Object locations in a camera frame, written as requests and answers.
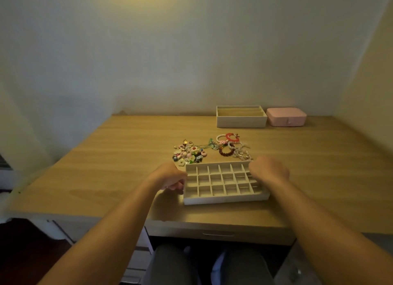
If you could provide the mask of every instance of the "wooden desk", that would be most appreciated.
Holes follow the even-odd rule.
[[[393,234],[393,163],[364,137],[332,117],[309,117],[299,128],[220,129],[215,117],[112,116],[12,203],[21,217],[102,217],[183,139],[238,133],[253,156],[269,154],[291,170],[307,195],[361,232]],[[222,161],[207,150],[205,162]],[[291,244],[294,234],[274,200],[184,206],[158,193],[149,235]]]

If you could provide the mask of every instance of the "desk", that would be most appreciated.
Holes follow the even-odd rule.
[[[207,144],[227,132],[238,133],[253,156],[282,160],[299,188],[355,229],[393,234],[391,158],[332,117],[309,117],[298,128],[222,129],[215,117],[112,116],[22,191],[10,211],[20,217],[102,217],[171,160],[174,145],[183,139]],[[206,151],[204,162],[225,159]],[[182,200],[173,192],[157,194],[145,224],[149,235],[287,245],[295,239],[273,197],[193,206]]]

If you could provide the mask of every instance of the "pile of jewelry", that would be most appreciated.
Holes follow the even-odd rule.
[[[244,147],[248,147],[248,146],[242,141],[240,141],[238,134],[233,134],[233,133],[221,134],[217,136],[216,140],[219,147],[218,150],[220,155],[224,157],[233,156],[234,158],[239,158],[241,161],[252,160],[251,155],[248,153],[247,150],[244,149]],[[227,146],[229,146],[230,151],[227,153],[222,152],[224,147]]]
[[[194,145],[192,141],[187,141],[186,139],[183,140],[183,144],[174,146],[173,148],[177,150],[174,151],[172,159],[175,162],[179,161],[179,166],[200,163],[208,155],[201,145]]]

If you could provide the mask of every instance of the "thigh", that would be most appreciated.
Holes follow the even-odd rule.
[[[142,285],[196,285],[197,280],[197,272],[183,251],[162,245],[155,250]]]
[[[221,285],[274,285],[262,255],[250,248],[228,250],[221,266]]]

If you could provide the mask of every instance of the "pink jewelry case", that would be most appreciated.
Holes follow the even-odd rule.
[[[266,115],[272,126],[303,126],[307,117],[298,108],[268,108]]]

